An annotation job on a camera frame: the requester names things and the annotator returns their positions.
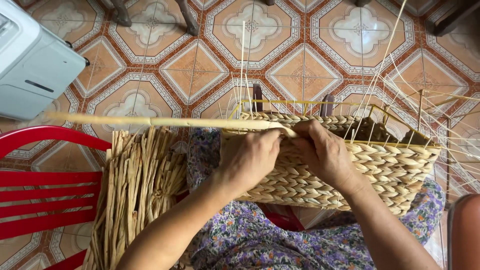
bundle of dried fiber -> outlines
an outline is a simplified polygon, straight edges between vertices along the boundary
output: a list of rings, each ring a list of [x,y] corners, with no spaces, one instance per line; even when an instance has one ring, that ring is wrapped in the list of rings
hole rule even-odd
[[[142,135],[112,133],[92,240],[82,269],[115,269],[143,228],[175,204],[185,186],[183,154],[171,152],[174,134],[151,126]]]

woven basket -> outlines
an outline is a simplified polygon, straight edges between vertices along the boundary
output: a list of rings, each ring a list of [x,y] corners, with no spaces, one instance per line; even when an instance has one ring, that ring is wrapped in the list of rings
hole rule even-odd
[[[428,138],[413,131],[408,132],[403,140],[399,141],[387,132],[383,123],[373,124],[374,121],[368,117],[363,119],[353,116],[320,117],[275,112],[254,112],[252,117],[242,112],[240,118],[275,121],[287,127],[292,127],[300,121],[316,119],[323,127],[340,137],[355,129],[356,140],[350,140],[351,134],[347,134],[345,139],[350,159],[357,170],[368,177],[372,187],[396,216],[405,215],[410,209],[412,200],[421,189],[423,180],[432,170],[441,150]],[[232,136],[245,132],[252,130],[224,129],[222,143]],[[301,162],[300,154],[286,139],[280,145],[274,170],[255,188],[238,199],[350,210],[350,206],[338,191],[308,172],[308,166]]]

white appliance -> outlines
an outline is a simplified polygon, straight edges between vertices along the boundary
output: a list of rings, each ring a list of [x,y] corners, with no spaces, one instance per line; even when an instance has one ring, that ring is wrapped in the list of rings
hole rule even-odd
[[[90,62],[11,0],[0,0],[0,116],[31,120]]]

right hand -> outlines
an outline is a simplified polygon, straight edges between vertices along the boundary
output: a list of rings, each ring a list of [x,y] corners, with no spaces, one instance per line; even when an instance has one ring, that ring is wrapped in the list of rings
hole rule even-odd
[[[317,120],[302,121],[293,126],[300,135],[292,139],[309,171],[349,196],[362,190],[368,180],[357,171],[350,160],[342,138],[326,130]]]

braided weave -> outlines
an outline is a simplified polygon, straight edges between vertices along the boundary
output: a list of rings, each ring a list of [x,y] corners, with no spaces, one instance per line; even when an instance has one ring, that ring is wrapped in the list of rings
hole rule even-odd
[[[241,119],[252,119],[242,113]],[[316,119],[330,131],[346,130],[360,117],[352,116],[302,116],[282,113],[254,113],[254,120],[267,120],[282,123],[287,127]],[[223,132],[223,140],[233,133]],[[415,195],[420,191],[423,180],[433,168],[440,154],[439,147],[410,145],[394,147],[390,145],[367,145],[347,143],[350,159],[361,171],[385,202],[393,214],[403,216],[410,209]],[[300,155],[289,141],[284,140],[275,168],[260,183],[238,199],[262,203],[314,207],[322,209],[350,210],[342,195],[331,186],[308,172],[308,166],[300,160]]]

